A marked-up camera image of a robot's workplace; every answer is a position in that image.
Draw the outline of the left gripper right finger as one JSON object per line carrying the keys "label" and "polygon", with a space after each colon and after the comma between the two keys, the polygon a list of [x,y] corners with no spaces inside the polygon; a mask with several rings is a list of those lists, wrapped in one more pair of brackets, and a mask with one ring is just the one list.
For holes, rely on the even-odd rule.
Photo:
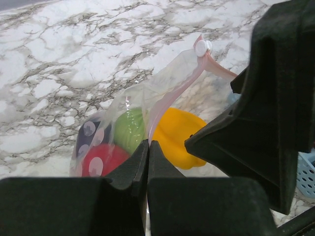
{"label": "left gripper right finger", "polygon": [[274,236],[267,196],[243,177],[186,177],[163,155],[149,151],[148,205],[154,236]]}

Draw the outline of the yellow bell pepper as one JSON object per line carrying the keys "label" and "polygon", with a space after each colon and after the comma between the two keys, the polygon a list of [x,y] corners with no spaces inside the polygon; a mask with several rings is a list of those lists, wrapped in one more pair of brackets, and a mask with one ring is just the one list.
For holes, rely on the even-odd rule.
{"label": "yellow bell pepper", "polygon": [[189,154],[185,141],[206,124],[203,119],[192,113],[171,107],[159,121],[153,140],[159,142],[164,156],[175,167],[183,170],[202,167],[206,161]]}

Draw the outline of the clear zip top bag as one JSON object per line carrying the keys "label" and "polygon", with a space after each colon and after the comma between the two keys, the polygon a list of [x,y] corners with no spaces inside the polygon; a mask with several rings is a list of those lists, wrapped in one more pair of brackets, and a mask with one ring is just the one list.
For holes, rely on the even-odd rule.
{"label": "clear zip top bag", "polygon": [[[113,99],[107,110],[96,112],[84,122],[95,118],[101,121],[98,130],[102,131],[111,124],[108,144],[116,145],[115,122],[121,114],[133,108],[142,109],[145,140],[148,142],[154,141],[156,127],[167,109],[171,107],[201,118],[202,105],[204,102],[209,102],[215,86],[226,85],[236,77],[235,73],[217,63],[211,52],[212,43],[202,36],[198,37],[192,49],[181,52],[164,69],[148,80],[123,90]],[[95,146],[97,146],[96,135],[87,153]],[[83,177],[82,163],[87,153],[82,158],[76,158],[75,147],[76,144],[69,173],[72,177]]]}

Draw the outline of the green cabbage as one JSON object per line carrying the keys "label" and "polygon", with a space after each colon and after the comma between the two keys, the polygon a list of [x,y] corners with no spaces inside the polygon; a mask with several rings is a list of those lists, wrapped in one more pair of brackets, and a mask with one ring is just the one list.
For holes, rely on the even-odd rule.
{"label": "green cabbage", "polygon": [[114,128],[116,145],[133,154],[145,139],[146,131],[141,108],[127,110],[117,118]]}

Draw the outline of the round purple eggplant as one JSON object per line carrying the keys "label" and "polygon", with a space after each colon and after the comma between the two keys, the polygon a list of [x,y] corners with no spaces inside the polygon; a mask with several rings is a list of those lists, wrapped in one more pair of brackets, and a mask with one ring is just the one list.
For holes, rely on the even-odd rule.
{"label": "round purple eggplant", "polygon": [[96,135],[96,144],[109,143],[112,125],[109,124],[103,131],[98,127],[101,121],[94,119],[87,120],[80,127],[75,147],[75,157],[82,158],[88,151],[94,136]]}

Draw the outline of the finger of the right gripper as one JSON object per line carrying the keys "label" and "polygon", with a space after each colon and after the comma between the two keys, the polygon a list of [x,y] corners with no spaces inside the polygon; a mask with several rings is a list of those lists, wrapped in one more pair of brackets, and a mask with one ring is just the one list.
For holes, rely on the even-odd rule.
{"label": "finger of the right gripper", "polygon": [[187,151],[231,177],[264,188],[288,214],[298,153],[315,140],[315,3],[273,5],[252,31],[248,67],[231,82],[240,98],[185,142]]}

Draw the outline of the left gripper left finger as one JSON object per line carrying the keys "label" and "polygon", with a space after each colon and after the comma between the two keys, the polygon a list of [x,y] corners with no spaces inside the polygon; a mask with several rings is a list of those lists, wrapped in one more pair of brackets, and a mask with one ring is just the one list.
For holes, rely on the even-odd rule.
{"label": "left gripper left finger", "polygon": [[10,177],[0,182],[3,236],[143,236],[147,141],[105,177]]}

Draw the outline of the red tomato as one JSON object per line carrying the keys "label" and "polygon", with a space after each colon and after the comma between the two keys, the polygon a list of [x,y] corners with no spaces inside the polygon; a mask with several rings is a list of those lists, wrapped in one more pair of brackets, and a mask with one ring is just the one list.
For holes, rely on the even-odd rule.
{"label": "red tomato", "polygon": [[100,144],[92,147],[83,159],[82,176],[106,176],[129,157],[129,153],[116,145]]}

